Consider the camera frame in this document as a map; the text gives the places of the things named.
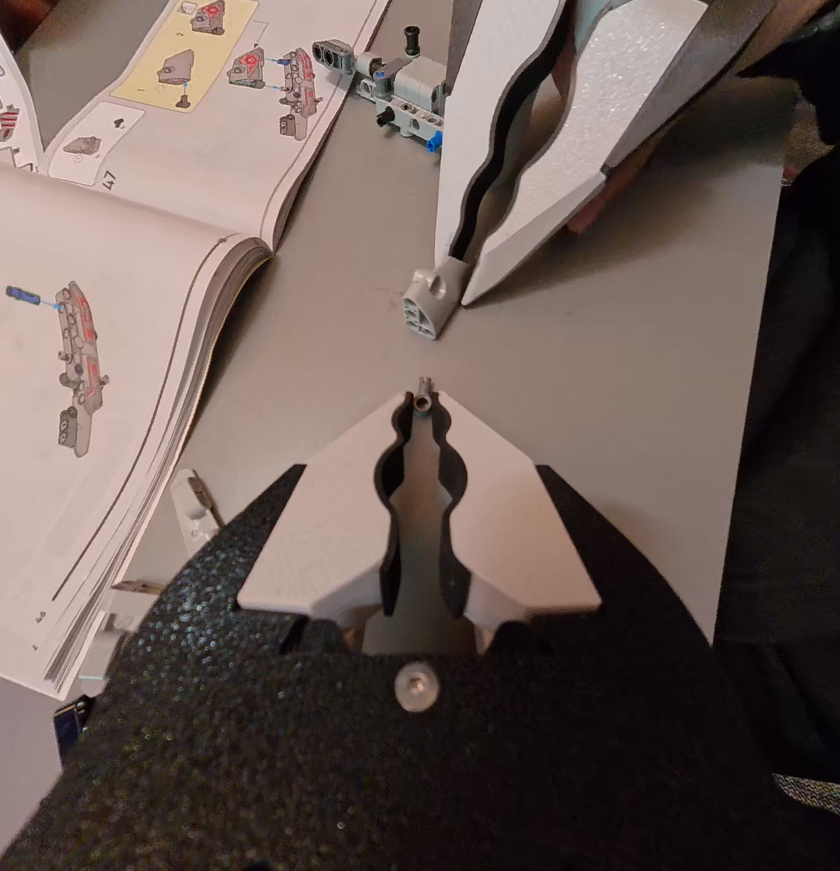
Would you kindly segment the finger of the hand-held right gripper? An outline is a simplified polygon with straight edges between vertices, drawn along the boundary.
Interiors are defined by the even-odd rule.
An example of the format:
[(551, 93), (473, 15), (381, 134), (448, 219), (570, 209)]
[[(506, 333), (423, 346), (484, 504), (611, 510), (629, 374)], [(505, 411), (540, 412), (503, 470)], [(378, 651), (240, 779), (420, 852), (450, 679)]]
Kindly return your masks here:
[(455, 1), (446, 65), (435, 264), (469, 262), (483, 201), (510, 171), (528, 98), (568, 38), (566, 1)]
[(523, 168), (503, 219), (480, 248), (462, 304), (521, 266), (602, 189), (602, 168), (708, 5), (615, 2), (581, 33), (570, 102), (545, 148)]

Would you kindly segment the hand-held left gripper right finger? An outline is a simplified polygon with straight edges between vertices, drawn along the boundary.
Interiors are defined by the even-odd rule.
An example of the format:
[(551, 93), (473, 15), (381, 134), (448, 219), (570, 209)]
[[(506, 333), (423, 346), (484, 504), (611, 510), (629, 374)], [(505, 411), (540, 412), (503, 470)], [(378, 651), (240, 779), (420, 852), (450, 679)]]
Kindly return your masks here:
[(445, 607), (477, 628), (596, 611), (601, 597), (532, 459), (439, 391), (431, 409)]

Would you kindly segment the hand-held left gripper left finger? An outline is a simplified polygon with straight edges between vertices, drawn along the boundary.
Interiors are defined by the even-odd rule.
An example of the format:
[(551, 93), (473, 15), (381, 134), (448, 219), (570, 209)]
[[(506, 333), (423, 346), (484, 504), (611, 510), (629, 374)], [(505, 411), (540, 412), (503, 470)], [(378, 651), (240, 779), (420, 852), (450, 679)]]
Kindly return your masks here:
[(413, 401), (395, 395), (308, 461), (237, 595), (242, 609), (337, 625), (393, 614), (402, 565), (391, 498)]

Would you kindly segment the grey toy brick assembly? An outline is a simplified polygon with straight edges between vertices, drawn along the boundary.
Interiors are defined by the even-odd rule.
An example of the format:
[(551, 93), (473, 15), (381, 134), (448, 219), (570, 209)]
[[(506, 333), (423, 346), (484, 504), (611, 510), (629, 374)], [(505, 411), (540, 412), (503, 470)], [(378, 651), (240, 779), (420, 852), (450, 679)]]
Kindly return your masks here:
[(420, 34), (416, 25), (405, 27), (404, 52), (388, 61), (335, 39), (314, 42), (312, 57), (374, 105), (379, 128), (391, 127), (435, 154), (444, 141), (446, 67), (422, 54)]

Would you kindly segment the light grey toy brick connector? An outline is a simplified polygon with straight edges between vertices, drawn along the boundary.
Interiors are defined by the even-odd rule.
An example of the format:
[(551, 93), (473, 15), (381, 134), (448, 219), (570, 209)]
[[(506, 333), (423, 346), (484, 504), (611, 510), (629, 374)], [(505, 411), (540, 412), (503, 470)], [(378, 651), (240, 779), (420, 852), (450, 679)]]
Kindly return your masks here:
[(473, 267), (446, 257), (432, 268), (418, 268), (403, 297), (404, 321), (409, 330), (435, 341), (460, 305)]

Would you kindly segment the person's right forearm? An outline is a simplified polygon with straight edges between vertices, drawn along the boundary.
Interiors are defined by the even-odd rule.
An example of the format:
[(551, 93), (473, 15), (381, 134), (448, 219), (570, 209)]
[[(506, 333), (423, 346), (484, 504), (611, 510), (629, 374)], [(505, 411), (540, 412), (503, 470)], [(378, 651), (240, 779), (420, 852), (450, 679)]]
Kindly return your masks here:
[(840, 1), (778, 2), (741, 56), (737, 75), (796, 83), (821, 141), (840, 145)]

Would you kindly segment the grey desk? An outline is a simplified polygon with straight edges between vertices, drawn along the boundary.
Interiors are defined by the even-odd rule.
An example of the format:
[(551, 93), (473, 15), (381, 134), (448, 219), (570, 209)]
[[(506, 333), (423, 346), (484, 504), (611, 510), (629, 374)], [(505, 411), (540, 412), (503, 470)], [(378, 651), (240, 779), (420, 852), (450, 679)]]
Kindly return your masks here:
[(702, 630), (745, 420), (759, 280), (725, 183), (659, 165), (589, 240), (520, 278), (577, 321), (457, 351), (464, 401), (532, 476), (608, 596), (478, 657), (368, 656), (239, 587), (303, 474), (284, 470), (166, 589), (0, 869), (802, 868), (794, 802)]

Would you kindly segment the person's right hand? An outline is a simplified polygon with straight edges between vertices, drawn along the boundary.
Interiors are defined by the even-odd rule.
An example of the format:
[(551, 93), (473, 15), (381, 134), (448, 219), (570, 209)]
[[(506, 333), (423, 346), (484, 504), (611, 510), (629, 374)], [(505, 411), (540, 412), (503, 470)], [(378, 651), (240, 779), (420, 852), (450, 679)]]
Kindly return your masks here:
[(660, 141), (661, 135), (651, 137), (614, 167), (599, 193), (567, 222), (567, 230), (572, 234), (583, 234), (591, 227), (600, 214), (640, 176)]

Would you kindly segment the white toy brick piece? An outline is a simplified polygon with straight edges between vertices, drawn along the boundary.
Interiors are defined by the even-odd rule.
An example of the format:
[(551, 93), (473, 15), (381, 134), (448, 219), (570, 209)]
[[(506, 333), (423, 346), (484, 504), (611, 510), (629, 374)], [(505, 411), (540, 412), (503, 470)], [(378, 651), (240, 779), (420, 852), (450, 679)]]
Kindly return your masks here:
[(214, 501), (194, 470), (176, 470), (170, 494), (187, 555), (191, 558), (221, 530)]

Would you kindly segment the open instruction booklet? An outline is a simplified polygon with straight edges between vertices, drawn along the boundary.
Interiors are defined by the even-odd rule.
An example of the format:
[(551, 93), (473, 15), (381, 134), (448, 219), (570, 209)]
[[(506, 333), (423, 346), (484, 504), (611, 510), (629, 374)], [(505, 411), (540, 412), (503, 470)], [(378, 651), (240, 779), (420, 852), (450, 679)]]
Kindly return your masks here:
[(39, 172), (0, 163), (1, 679), (66, 698), (347, 96), (313, 40), (388, 6), (169, 2)]

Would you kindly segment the person's dark pants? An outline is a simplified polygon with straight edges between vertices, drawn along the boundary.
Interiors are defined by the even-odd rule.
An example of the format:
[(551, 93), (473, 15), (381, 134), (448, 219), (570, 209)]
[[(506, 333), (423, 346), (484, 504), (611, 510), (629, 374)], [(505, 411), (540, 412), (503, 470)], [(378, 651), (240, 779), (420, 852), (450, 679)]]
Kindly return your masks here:
[(840, 868), (840, 144), (781, 195), (713, 647)]

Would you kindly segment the dark blue small item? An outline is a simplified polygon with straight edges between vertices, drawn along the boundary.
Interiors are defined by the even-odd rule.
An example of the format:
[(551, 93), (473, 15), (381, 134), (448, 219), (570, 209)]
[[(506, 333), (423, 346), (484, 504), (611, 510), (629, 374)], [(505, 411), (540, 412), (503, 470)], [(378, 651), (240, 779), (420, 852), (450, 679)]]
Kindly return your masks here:
[(66, 758), (85, 731), (96, 699), (86, 694), (65, 703), (53, 715), (53, 725), (59, 760), (66, 764)]

